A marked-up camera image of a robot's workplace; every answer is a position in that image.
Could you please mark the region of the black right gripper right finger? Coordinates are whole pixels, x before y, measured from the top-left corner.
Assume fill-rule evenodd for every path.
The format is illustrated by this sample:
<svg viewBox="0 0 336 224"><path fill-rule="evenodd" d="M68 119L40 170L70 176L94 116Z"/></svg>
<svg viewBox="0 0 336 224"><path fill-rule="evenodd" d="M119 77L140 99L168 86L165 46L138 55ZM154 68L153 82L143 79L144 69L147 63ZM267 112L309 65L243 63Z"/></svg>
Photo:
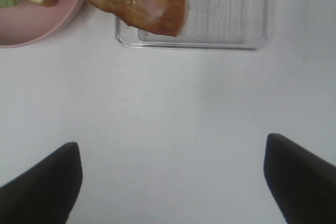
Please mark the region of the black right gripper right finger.
<svg viewBox="0 0 336 224"><path fill-rule="evenodd" d="M334 165L270 133L264 177L286 223L335 223Z"/></svg>

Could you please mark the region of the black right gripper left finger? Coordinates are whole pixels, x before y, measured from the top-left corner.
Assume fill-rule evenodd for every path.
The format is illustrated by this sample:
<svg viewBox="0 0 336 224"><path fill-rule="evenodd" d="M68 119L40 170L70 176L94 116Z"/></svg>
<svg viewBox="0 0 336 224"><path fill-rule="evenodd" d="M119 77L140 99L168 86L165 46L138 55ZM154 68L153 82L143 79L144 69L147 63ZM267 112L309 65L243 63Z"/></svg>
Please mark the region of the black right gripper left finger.
<svg viewBox="0 0 336 224"><path fill-rule="evenodd" d="M66 223L81 185L79 146L68 142L1 186L1 223Z"/></svg>

